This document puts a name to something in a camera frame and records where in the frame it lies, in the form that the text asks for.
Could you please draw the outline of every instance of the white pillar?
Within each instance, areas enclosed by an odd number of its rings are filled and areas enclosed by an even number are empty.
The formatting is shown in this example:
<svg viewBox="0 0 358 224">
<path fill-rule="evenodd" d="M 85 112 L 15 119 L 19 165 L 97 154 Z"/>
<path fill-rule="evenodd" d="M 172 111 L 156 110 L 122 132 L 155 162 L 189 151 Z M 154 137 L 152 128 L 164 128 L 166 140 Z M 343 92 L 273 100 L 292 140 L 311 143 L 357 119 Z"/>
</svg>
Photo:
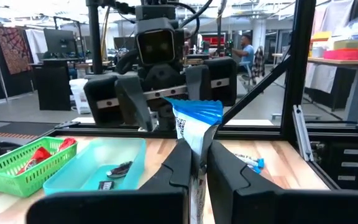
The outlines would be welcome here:
<svg viewBox="0 0 358 224">
<path fill-rule="evenodd" d="M 252 46 L 265 48 L 266 19 L 254 19 L 252 21 Z"/>
</svg>

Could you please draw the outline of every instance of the ceiling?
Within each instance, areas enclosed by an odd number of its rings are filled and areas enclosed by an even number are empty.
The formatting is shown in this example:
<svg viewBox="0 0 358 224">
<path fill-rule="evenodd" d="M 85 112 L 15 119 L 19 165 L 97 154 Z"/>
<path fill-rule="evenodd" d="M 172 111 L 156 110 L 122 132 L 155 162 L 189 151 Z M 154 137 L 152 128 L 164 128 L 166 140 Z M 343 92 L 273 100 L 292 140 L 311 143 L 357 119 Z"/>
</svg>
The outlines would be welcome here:
<svg viewBox="0 0 358 224">
<path fill-rule="evenodd" d="M 88 8 L 86 0 L 0 0 L 0 22 L 13 26 L 53 26 L 53 16 L 67 17 L 88 23 Z M 140 0 L 122 0 L 130 6 L 140 5 Z M 203 4 L 194 4 L 194 0 L 180 0 L 189 4 L 196 11 Z M 226 9 L 222 17 L 245 17 L 246 19 L 286 19 L 293 15 L 295 0 L 227 0 Z M 209 8 L 203 13 L 204 18 L 216 18 L 221 0 L 212 1 Z M 99 8 L 99 21 L 102 22 L 106 8 Z M 186 9 L 177 9 L 177 17 L 186 18 L 191 13 Z M 122 21 L 123 18 L 116 12 L 109 14 L 109 23 Z"/>
</svg>

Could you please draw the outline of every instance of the marker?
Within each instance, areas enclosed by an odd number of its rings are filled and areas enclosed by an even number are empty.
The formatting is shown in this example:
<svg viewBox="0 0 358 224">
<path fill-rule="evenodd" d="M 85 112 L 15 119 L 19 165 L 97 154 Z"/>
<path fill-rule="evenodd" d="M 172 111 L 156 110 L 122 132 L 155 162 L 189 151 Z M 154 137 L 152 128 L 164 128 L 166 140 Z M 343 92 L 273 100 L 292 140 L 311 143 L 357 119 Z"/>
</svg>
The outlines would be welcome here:
<svg viewBox="0 0 358 224">
<path fill-rule="evenodd" d="M 249 165 L 248 164 L 248 167 L 250 168 L 250 169 L 252 169 L 253 171 L 255 171 L 255 173 L 257 173 L 257 174 L 260 174 L 262 171 L 258 168 L 258 167 L 256 167 L 256 166 L 251 166 L 251 165 Z"/>
<path fill-rule="evenodd" d="M 265 167 L 264 159 L 254 159 L 250 156 L 245 156 L 237 153 L 235 153 L 234 155 L 237 156 L 242 161 L 244 161 L 246 164 L 250 164 L 252 166 L 258 167 L 259 169 L 263 169 Z"/>
</svg>

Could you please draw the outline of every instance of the green plastic basket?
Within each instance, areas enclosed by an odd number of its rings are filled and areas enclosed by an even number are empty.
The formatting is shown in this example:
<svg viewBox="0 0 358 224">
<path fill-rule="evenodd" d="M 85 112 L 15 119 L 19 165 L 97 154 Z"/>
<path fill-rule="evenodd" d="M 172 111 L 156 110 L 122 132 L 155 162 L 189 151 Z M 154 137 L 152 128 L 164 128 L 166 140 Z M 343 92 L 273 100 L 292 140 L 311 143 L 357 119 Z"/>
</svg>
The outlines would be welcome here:
<svg viewBox="0 0 358 224">
<path fill-rule="evenodd" d="M 0 192 L 28 197 L 42 188 L 42 184 L 76 155 L 77 143 L 57 153 L 64 139 L 44 137 L 0 156 Z M 20 175 L 34 152 L 44 147 L 52 156 Z"/>
</svg>

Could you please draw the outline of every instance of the blue marker cap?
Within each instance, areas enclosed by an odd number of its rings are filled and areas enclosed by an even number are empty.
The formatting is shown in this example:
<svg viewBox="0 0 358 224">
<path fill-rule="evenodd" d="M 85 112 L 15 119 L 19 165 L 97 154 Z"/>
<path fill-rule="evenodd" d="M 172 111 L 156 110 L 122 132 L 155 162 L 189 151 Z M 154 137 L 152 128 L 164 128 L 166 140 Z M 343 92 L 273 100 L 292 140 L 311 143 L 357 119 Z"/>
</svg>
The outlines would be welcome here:
<svg viewBox="0 0 358 224">
<path fill-rule="evenodd" d="M 258 167 L 252 167 L 252 169 L 257 173 L 260 174 L 262 171 Z"/>
<path fill-rule="evenodd" d="M 264 159 L 258 159 L 258 167 L 263 169 L 265 167 L 265 160 Z"/>
</svg>

